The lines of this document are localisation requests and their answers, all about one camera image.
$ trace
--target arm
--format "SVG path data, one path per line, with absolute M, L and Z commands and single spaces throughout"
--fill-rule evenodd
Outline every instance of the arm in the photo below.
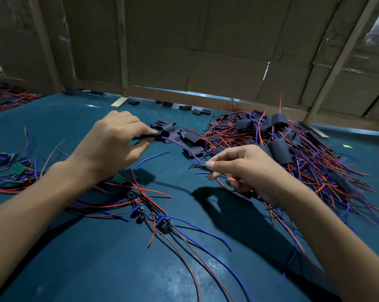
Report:
M 0 286 L 56 216 L 78 195 L 135 162 L 155 131 L 129 112 L 110 112 L 98 121 L 64 162 L 42 179 L 0 205 Z
M 228 173 L 239 192 L 257 191 L 282 208 L 297 225 L 343 301 L 379 302 L 379 257 L 306 185 L 286 172 L 258 146 L 229 148 L 206 163 L 209 179 Z

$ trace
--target blue table surface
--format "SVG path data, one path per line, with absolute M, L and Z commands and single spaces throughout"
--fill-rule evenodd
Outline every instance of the blue table surface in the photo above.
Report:
M 115 97 L 56 94 L 0 113 L 0 152 L 21 153 L 25 146 L 23 127 L 26 127 L 33 138 L 29 156 L 38 156 L 38 166 L 42 167 L 63 139 L 66 142 L 61 150 L 71 153 L 92 125 L 110 112 L 113 101 Z M 124 110 L 146 123 L 165 117 L 176 121 L 177 126 L 196 131 L 204 129 L 211 118 L 148 100 L 141 100 L 137 106 L 126 103 L 118 111 Z M 332 149 L 360 161 L 348 159 L 356 170 L 379 175 L 379 137 L 331 130 L 325 133 L 330 136 L 326 143 L 331 144 Z M 342 144 L 353 149 L 344 148 Z M 256 201 L 255 206 L 249 206 L 217 182 L 207 180 L 206 175 L 193 175 L 200 171 L 188 169 L 191 163 L 180 146 L 154 142 L 140 161 L 164 151 L 170 153 L 149 160 L 138 169 L 142 187 L 173 196 L 172 199 L 156 198 L 156 202 L 170 215 L 231 244 L 233 252 L 217 239 L 182 229 L 225 262 L 245 284 L 254 301 L 337 299 L 331 293 L 336 290 L 328 278 L 301 256 L 287 266 L 295 250 L 294 243 L 278 223 L 274 228 L 270 225 L 269 214 L 261 203 Z M 63 159 L 61 154 L 56 154 L 51 163 Z M 365 192 L 367 201 L 379 207 L 379 177 L 363 180 L 377 192 Z M 10 197 L 0 194 L 0 203 Z M 94 202 L 106 201 L 98 191 L 89 191 L 83 197 Z M 349 215 L 348 222 L 379 255 L 379 227 L 354 215 Z M 134 220 L 81 219 L 62 212 L 2 288 L 0 302 L 196 301 L 193 280 L 184 264 L 167 247 L 169 244 L 160 238 L 147 248 L 151 234 L 145 224 L 138 225 Z M 302 245 L 318 264 L 303 241 Z M 208 272 L 181 251 L 198 280 L 202 300 L 227 301 Z M 237 302 L 247 301 L 234 277 L 221 264 L 202 251 L 199 254 Z M 279 286 L 285 270 L 287 277 Z

